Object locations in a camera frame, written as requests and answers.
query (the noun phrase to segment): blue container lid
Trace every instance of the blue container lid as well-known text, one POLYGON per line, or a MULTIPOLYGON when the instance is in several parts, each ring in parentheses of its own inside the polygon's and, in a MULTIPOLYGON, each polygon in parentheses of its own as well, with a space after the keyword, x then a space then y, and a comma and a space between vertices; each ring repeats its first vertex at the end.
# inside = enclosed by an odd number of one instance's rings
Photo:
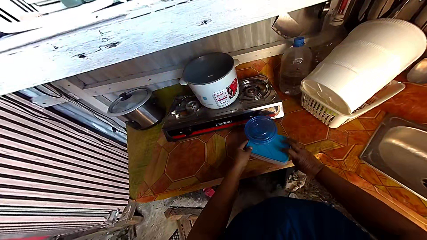
POLYGON ((277 126, 270 117, 257 116, 246 123, 245 134, 253 143, 266 144, 277 135, 277 126))
POLYGON ((296 37, 294 38, 294 43, 292 46, 301 47, 304 45, 304 37, 296 37))

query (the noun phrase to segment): concrete floor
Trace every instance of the concrete floor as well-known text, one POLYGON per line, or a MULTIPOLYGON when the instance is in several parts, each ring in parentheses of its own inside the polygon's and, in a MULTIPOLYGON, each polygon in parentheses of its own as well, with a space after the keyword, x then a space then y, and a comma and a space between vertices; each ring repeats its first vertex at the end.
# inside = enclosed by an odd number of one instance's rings
MULTIPOLYGON (((296 174, 293 168, 287 168, 241 180, 230 221, 247 207, 260 203, 267 198, 288 196, 290 192, 295 192, 301 199, 329 204, 352 219, 351 215, 315 179, 306 180, 304 174, 296 174)), ((199 190, 165 200, 139 204, 137 211, 144 216, 144 221, 136 227, 137 238, 141 240, 168 240, 177 229, 177 224, 175 221, 165 218, 164 212, 167 208, 204 207, 207 202, 208 197, 199 190)))

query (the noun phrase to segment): white plastic dish rack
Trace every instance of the white plastic dish rack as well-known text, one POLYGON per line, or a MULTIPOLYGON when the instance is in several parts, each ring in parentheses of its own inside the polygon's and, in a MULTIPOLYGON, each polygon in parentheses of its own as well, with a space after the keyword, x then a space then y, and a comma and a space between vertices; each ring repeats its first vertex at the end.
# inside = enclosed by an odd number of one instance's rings
POLYGON ((330 128, 337 128, 387 101, 405 88, 405 84, 392 80, 386 87, 351 114, 343 114, 332 108, 317 96, 311 96, 301 86, 301 106, 330 128))

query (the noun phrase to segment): blue shirt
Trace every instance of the blue shirt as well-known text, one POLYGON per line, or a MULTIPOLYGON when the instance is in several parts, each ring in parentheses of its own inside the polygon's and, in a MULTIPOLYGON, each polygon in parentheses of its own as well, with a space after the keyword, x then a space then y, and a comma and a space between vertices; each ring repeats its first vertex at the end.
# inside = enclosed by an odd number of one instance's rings
POLYGON ((370 236, 341 212, 322 202, 274 197, 239 213, 221 239, 363 240, 370 236))

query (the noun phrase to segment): stainless steel sink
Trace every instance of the stainless steel sink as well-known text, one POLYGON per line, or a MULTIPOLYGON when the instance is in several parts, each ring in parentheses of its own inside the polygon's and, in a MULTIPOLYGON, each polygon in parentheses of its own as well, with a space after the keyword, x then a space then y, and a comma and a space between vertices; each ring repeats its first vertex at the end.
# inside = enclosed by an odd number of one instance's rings
POLYGON ((387 116, 360 159, 427 201, 427 127, 387 116))

